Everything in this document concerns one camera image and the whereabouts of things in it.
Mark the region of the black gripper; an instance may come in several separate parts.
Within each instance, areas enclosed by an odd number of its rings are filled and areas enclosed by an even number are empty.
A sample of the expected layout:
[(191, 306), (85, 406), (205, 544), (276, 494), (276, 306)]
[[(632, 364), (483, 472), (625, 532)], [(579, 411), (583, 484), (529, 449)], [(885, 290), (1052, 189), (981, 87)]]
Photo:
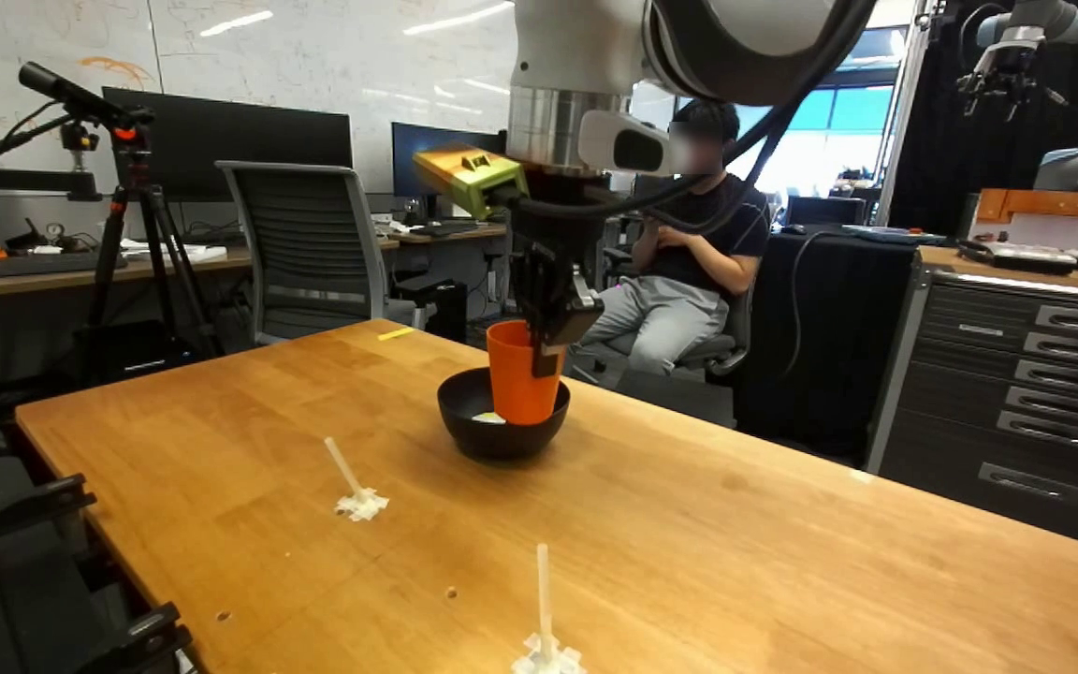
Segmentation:
[(555, 259), (530, 259), (529, 324), (530, 369), (555, 375), (559, 356), (602, 315), (598, 290), (575, 260), (587, 260), (602, 235), (610, 188), (602, 174), (525, 167), (529, 194), (512, 207), (522, 243), (539, 243)]

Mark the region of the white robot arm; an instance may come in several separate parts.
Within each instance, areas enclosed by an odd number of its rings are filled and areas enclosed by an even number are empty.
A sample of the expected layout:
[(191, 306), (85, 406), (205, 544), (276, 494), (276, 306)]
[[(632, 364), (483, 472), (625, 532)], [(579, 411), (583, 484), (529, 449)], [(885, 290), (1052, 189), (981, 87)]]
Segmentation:
[(690, 145), (628, 112), (637, 82), (718, 106), (769, 106), (724, 148), (735, 162), (786, 125), (800, 98), (859, 46), (877, 0), (512, 0), (506, 153), (529, 194), (509, 203), (512, 298), (529, 321), (529, 369), (602, 311), (579, 275), (614, 214), (685, 189)]

